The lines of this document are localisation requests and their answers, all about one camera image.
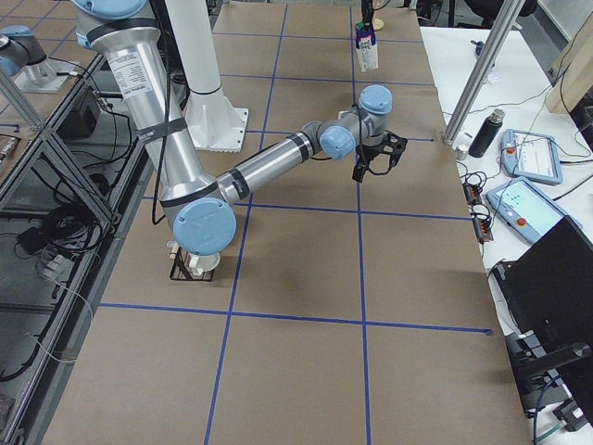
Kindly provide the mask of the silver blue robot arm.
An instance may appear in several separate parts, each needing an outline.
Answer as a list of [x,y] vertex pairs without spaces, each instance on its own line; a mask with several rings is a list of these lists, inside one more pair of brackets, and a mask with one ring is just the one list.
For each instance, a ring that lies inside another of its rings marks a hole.
[[78,1],[74,5],[82,46],[103,55],[158,174],[158,199],[179,246],[198,257],[214,255],[233,240],[233,204],[267,182],[324,153],[356,154],[353,177],[361,181],[371,161],[385,155],[398,164],[406,140],[387,129],[391,92],[366,87],[333,121],[313,121],[219,176],[203,167],[198,149],[242,145],[247,110],[224,95],[208,11],[202,1],[169,1],[169,28],[179,50],[190,96],[181,107],[158,51],[162,29],[146,1]]

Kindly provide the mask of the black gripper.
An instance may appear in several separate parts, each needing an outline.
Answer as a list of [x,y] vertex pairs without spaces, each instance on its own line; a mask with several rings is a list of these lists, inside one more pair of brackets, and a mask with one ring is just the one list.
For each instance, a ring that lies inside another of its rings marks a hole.
[[[366,171],[372,175],[388,175],[395,168],[408,144],[408,139],[393,132],[385,131],[379,141],[374,144],[363,145],[363,157]],[[379,155],[388,156],[388,164],[383,172],[376,172],[372,169],[371,163]]]

